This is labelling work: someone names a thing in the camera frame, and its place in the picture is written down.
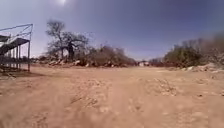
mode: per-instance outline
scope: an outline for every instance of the bare tree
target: bare tree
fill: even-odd
[[[47,22],[48,30],[46,31],[47,35],[54,38],[54,41],[49,44],[49,50],[53,49],[52,52],[61,52],[61,58],[64,57],[64,48],[63,48],[63,30],[65,29],[65,24],[56,21],[49,20]]]
[[[54,41],[48,44],[48,54],[54,55],[60,51],[63,58],[64,50],[67,50],[69,60],[73,60],[75,53],[78,55],[85,53],[88,44],[85,36],[65,32],[65,25],[60,21],[50,20],[47,26],[49,28],[47,35],[54,38]]]

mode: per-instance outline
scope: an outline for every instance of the sun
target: sun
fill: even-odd
[[[62,6],[64,6],[65,3],[66,3],[66,1],[67,1],[67,0],[58,0],[58,3],[59,3],[60,5],[62,5]]]

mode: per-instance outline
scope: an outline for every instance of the sandy ground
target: sandy ground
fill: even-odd
[[[52,69],[0,79],[0,128],[224,128],[224,74]]]

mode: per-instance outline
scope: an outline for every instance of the blue sky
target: blue sky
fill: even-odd
[[[223,0],[0,0],[0,28],[33,23],[32,56],[46,50],[46,22],[56,19],[94,46],[123,47],[131,57],[149,59],[223,31],[223,7]]]

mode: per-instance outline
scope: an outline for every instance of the rock pile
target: rock pile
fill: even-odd
[[[205,72],[205,71],[214,72],[214,71],[221,70],[221,68],[215,65],[214,63],[208,63],[203,66],[191,66],[191,67],[183,68],[182,70],[193,71],[193,72]]]

